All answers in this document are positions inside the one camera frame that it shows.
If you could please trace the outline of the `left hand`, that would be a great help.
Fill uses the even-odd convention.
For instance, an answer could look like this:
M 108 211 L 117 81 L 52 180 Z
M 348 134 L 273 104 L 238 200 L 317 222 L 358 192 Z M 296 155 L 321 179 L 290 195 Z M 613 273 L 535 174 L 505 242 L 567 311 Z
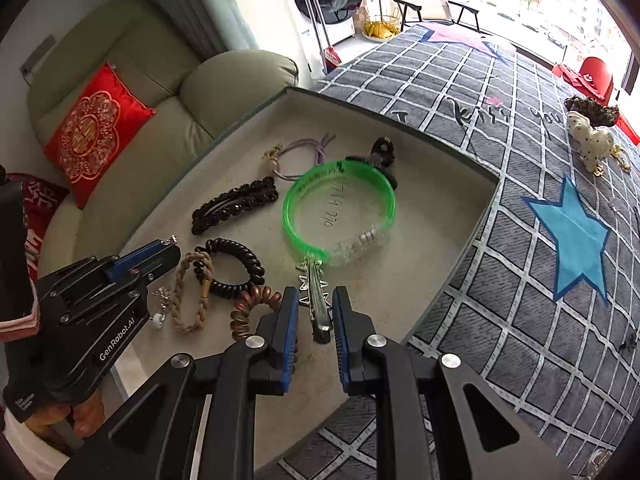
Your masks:
M 76 405 L 53 402 L 40 406 L 35 414 L 26 420 L 26 426 L 41 439 L 52 440 L 56 435 L 54 426 L 59 422 L 65 422 L 68 416 L 72 416 L 73 430 L 77 437 L 92 436 L 105 420 L 102 391 L 96 390 L 88 400 Z

